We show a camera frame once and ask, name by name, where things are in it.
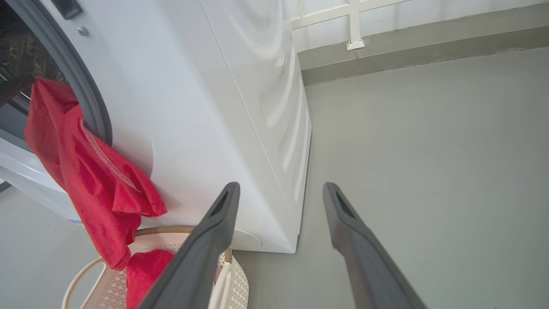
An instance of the gray floor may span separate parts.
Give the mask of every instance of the gray floor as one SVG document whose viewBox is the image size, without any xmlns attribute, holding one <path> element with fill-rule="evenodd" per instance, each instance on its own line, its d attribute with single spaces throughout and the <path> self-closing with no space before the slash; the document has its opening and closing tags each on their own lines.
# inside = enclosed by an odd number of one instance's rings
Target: gray floor
<svg viewBox="0 0 549 309">
<path fill-rule="evenodd" d="M 342 188 L 432 309 L 547 308 L 549 49 L 306 87 L 294 255 L 237 252 L 249 308 L 353 308 L 321 188 Z"/>
<path fill-rule="evenodd" d="M 0 194 L 0 213 L 0 307 L 60 308 L 73 277 L 99 256 L 88 234 L 14 187 Z M 82 280 L 70 308 L 80 308 L 98 271 Z"/>
</svg>

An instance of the red fabric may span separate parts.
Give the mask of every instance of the red fabric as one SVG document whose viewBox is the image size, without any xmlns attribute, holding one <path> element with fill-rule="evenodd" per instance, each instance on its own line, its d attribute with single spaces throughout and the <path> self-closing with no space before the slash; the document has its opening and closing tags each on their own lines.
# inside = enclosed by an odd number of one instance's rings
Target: red fabric
<svg viewBox="0 0 549 309">
<path fill-rule="evenodd" d="M 173 253 L 165 250 L 136 253 L 126 267 L 128 292 L 126 308 L 137 309 L 150 288 L 173 259 Z"/>
<path fill-rule="evenodd" d="M 69 194 L 99 254 L 124 269 L 141 216 L 166 213 L 147 175 L 85 129 L 71 87 L 56 81 L 36 78 L 25 137 Z"/>
</svg>

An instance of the washing machine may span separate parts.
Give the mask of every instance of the washing machine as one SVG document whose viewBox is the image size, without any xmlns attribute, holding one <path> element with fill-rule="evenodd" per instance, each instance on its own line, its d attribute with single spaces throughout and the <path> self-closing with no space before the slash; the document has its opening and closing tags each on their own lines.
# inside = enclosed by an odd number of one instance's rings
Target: washing machine
<svg viewBox="0 0 549 309">
<path fill-rule="evenodd" d="M 232 247 L 295 252 L 312 126 L 282 0 L 2 1 L 58 68 L 34 74 L 68 82 L 88 128 L 160 192 L 168 213 L 142 227 L 198 224 L 238 181 Z M 29 95 L 0 108 L 0 178 L 78 223 L 24 140 Z"/>
</svg>

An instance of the white plastic basket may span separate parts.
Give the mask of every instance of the white plastic basket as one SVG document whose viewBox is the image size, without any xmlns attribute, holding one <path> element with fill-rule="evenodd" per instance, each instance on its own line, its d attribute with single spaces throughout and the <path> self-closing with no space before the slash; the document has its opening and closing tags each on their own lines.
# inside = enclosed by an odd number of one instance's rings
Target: white plastic basket
<svg viewBox="0 0 549 309">
<path fill-rule="evenodd" d="M 176 253 L 185 242 L 193 227 L 160 227 L 142 229 L 136 232 L 135 242 L 129 245 L 131 254 L 155 249 Z M 82 277 L 97 264 L 103 264 L 99 275 L 81 309 L 125 309 L 126 270 L 121 272 L 107 267 L 102 258 L 96 258 L 84 266 L 69 284 L 63 298 L 62 309 L 69 308 L 73 291 Z M 242 267 L 227 249 L 219 257 L 221 272 L 211 293 L 208 309 L 246 309 L 248 306 L 248 279 Z"/>
</svg>

